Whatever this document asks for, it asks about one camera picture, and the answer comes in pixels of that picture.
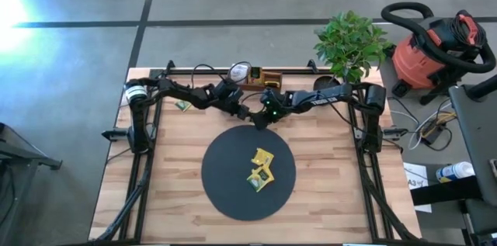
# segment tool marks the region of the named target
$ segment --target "green plant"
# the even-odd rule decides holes
[[[381,36],[387,34],[373,21],[353,11],[341,12],[324,29],[316,31],[319,42],[314,49],[318,59],[331,65],[330,71],[348,82],[357,82],[369,76],[371,62],[385,60],[383,50],[391,43]]]

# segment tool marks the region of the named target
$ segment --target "vacuum hose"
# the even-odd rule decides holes
[[[454,66],[460,68],[466,72],[471,73],[486,73],[495,68],[495,56],[490,49],[488,43],[485,43],[480,49],[480,56],[483,60],[483,64],[476,64],[474,62],[462,61],[460,58],[450,56],[449,54],[443,52],[429,37],[426,30],[421,27],[418,23],[402,18],[400,16],[395,16],[391,12],[401,9],[411,9],[417,12],[421,12],[423,18],[433,17],[433,12],[428,6],[423,5],[418,2],[397,2],[391,5],[387,5],[383,10],[381,10],[381,17],[386,21],[404,27],[411,32],[413,32],[420,40],[420,45],[423,50],[430,53],[434,60],[440,63]]]

